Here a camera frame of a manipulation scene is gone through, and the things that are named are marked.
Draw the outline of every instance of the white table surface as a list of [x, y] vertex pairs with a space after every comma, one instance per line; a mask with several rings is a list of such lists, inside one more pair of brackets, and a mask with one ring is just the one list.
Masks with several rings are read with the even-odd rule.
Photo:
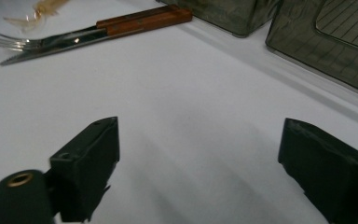
[[[0, 31], [20, 33], [2, 20]], [[160, 7], [73, 0], [33, 37]], [[0, 66], [0, 180], [118, 116], [121, 161], [91, 223], [326, 223], [277, 163], [285, 118], [358, 149], [358, 94], [203, 21]], [[0, 62], [13, 53], [0, 49]]]

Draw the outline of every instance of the knife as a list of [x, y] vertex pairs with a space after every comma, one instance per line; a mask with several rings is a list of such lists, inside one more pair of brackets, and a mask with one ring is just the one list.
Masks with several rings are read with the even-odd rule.
[[83, 35], [76, 35], [73, 38], [66, 38], [51, 47], [23, 52], [8, 58], [7, 60], [1, 62], [0, 65], [19, 63], [50, 54], [63, 52], [68, 49], [87, 46], [104, 40], [115, 39], [127, 35], [140, 34], [142, 32], [191, 21], [192, 17], [193, 15], [189, 9], [179, 8], [139, 19], [124, 21], [114, 25], [107, 25], [101, 29], [85, 32]]

